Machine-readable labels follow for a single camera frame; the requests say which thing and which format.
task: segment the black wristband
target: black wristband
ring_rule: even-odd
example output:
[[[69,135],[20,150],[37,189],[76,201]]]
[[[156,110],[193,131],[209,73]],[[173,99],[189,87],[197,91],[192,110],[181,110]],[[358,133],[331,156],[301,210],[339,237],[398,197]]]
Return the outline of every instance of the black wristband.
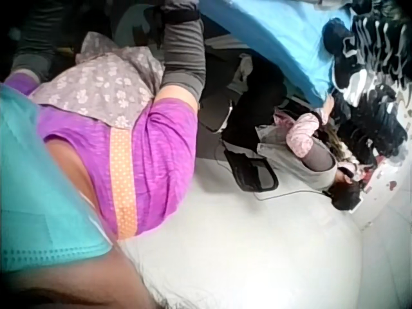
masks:
[[[173,10],[163,13],[165,24],[182,24],[200,19],[199,10]]]
[[[322,116],[315,111],[310,111],[310,113],[316,117],[317,121],[319,121],[319,127],[323,126]]]

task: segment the ear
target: ear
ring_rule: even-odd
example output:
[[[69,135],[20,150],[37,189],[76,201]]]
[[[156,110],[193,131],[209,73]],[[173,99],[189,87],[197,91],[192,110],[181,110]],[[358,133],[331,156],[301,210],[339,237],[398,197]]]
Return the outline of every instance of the ear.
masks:
[[[349,176],[345,175],[344,178],[346,183],[352,183],[352,179],[350,179]]]

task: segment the white floor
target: white floor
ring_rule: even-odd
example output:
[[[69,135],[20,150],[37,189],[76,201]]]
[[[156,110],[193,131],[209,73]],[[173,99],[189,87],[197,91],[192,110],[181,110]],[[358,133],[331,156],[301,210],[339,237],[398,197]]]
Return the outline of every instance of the white floor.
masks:
[[[359,309],[407,309],[412,305],[412,167],[402,188],[362,233]]]

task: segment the gray vest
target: gray vest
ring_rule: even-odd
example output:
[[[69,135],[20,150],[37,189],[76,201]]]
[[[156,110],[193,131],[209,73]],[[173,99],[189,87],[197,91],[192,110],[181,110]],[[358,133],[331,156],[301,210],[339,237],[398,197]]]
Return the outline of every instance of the gray vest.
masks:
[[[307,168],[302,161],[289,150],[286,144],[287,128],[265,126],[257,128],[256,131],[261,141],[257,146],[257,153],[265,157],[274,169],[294,175],[297,179],[315,190],[327,190],[332,185],[337,170],[335,159],[335,164],[330,170],[314,172]],[[329,149],[321,141],[314,138],[314,142],[329,152]]]

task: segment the neck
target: neck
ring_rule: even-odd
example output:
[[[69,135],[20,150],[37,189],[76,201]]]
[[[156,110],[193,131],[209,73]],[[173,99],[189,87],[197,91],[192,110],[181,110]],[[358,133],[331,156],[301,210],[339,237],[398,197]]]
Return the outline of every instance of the neck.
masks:
[[[72,148],[68,142],[57,138],[48,140],[46,142],[46,148],[76,189],[79,190],[94,207],[98,207],[97,195],[89,173],[74,148]]]

